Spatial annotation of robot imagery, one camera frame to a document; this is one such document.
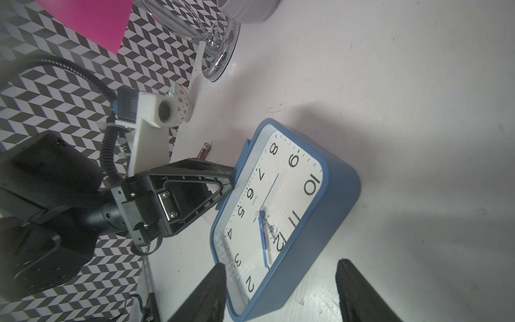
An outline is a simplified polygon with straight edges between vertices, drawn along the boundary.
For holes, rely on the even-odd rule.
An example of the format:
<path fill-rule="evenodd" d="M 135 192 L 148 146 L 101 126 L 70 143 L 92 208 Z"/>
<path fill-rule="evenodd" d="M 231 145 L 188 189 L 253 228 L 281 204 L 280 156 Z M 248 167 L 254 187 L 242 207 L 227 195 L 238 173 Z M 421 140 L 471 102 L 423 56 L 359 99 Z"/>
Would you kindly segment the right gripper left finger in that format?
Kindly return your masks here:
<path fill-rule="evenodd" d="M 226 268 L 218 263 L 168 321 L 223 321 L 226 300 Z"/>

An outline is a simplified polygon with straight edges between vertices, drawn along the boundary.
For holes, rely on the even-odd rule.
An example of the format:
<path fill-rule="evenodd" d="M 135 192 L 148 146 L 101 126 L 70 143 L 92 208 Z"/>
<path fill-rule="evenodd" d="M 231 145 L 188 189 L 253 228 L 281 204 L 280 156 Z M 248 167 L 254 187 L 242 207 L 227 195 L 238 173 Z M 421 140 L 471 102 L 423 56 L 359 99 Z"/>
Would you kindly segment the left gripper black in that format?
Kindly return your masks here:
<path fill-rule="evenodd" d="M 188 158 L 132 177 L 110 176 L 111 193 L 133 247 L 175 236 L 235 188 L 234 168 Z"/>

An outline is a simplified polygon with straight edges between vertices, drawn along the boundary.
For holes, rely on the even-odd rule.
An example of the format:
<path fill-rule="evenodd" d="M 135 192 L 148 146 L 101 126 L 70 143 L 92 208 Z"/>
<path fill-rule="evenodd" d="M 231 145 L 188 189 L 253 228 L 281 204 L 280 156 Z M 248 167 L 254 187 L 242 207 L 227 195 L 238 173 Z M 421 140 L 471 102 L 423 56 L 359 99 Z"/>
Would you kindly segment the blue alarm clock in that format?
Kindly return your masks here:
<path fill-rule="evenodd" d="M 234 321 L 281 309 L 356 204 L 358 173 L 301 133 L 265 119 L 235 168 L 210 247 L 225 266 Z"/>

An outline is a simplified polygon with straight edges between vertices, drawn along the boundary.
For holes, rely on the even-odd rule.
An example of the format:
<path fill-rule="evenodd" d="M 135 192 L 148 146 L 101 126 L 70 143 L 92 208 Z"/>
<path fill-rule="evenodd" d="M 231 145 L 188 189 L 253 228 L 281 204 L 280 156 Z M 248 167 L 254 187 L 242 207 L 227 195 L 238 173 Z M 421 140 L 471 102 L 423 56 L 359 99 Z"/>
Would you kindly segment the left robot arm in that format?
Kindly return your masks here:
<path fill-rule="evenodd" d="M 176 236 L 233 190 L 233 169 L 189 158 L 101 187 L 99 165 L 45 131 L 1 154 L 1 297 L 18 301 L 73 279 L 100 236 L 134 254 Z"/>

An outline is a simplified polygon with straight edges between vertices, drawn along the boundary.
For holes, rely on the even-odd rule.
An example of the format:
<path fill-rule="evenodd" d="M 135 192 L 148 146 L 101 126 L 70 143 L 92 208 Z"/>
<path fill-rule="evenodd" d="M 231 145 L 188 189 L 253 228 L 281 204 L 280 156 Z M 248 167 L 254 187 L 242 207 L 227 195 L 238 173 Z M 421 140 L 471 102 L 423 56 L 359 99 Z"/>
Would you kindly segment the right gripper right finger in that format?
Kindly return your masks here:
<path fill-rule="evenodd" d="M 350 260 L 338 262 L 335 281 L 343 321 L 401 321 Z"/>

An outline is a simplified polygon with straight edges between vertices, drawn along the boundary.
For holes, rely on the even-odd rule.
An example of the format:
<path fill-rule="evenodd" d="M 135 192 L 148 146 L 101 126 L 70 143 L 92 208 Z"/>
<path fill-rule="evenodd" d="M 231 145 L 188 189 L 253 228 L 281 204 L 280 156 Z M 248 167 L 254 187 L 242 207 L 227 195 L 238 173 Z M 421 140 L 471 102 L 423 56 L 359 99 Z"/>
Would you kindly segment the green patterned dish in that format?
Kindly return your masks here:
<path fill-rule="evenodd" d="M 187 88 L 173 82 L 168 90 L 168 100 L 171 103 L 172 126 L 188 122 L 193 113 L 193 104 Z"/>

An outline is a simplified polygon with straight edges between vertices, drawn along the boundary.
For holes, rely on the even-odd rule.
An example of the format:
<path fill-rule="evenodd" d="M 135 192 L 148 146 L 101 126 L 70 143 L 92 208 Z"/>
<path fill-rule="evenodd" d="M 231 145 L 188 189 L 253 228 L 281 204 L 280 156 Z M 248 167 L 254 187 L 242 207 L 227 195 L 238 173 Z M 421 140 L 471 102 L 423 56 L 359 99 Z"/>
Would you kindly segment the pink wine glass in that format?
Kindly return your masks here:
<path fill-rule="evenodd" d="M 50 15 L 87 40 L 116 54 L 130 20 L 132 0 L 40 0 Z"/>

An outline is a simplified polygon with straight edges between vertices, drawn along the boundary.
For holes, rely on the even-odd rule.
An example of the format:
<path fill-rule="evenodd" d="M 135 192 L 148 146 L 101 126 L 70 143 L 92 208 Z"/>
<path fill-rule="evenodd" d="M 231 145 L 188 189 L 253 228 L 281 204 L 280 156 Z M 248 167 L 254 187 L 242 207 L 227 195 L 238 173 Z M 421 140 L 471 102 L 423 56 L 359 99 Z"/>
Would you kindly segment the grey small bowl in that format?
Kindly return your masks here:
<path fill-rule="evenodd" d="M 218 8 L 232 20 L 241 24 L 255 24 L 267 20 L 275 11 L 279 0 L 218 0 Z"/>

